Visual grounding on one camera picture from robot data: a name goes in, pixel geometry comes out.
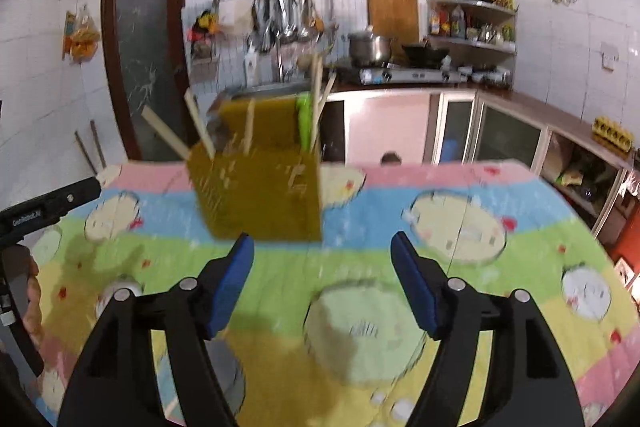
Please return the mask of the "operator left hand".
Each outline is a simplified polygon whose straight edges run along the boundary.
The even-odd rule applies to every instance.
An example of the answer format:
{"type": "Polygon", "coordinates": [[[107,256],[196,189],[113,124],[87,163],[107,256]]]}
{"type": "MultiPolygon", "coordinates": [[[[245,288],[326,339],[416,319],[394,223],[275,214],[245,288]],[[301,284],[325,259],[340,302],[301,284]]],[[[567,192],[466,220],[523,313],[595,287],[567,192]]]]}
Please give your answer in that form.
{"type": "Polygon", "coordinates": [[[23,315],[23,325],[32,343],[39,350],[43,340],[42,313],[40,309],[41,287],[37,280],[39,268],[33,257],[29,258],[26,296],[27,308],[23,315]]]}

